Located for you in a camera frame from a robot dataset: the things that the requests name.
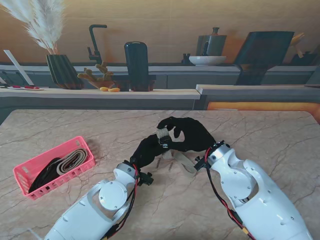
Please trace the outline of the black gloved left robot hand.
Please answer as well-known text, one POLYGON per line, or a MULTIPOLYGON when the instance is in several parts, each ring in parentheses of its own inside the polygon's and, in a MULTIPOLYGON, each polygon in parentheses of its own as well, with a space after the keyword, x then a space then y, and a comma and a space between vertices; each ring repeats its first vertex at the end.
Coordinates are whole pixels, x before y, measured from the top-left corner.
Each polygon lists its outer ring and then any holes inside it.
POLYGON ((129 162, 132 165, 135 165, 138 169, 141 169, 151 164, 155 157, 170 150, 172 146, 173 142, 171 140, 159 143, 158 136, 156 134, 152 134, 140 142, 137 149, 130 157, 129 162))

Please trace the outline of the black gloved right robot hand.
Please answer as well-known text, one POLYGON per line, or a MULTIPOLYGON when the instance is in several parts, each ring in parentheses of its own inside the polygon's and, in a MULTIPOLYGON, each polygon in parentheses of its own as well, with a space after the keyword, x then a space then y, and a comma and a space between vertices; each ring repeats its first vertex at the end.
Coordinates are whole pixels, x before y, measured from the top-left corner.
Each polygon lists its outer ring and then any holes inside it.
POLYGON ((198 120, 190 117, 177 118, 171 116, 160 121, 157 128, 167 128, 168 131, 173 130, 175 138, 178 138, 183 133, 184 141, 168 143, 168 148, 171 150, 201 152, 216 143, 216 140, 207 129, 198 120))

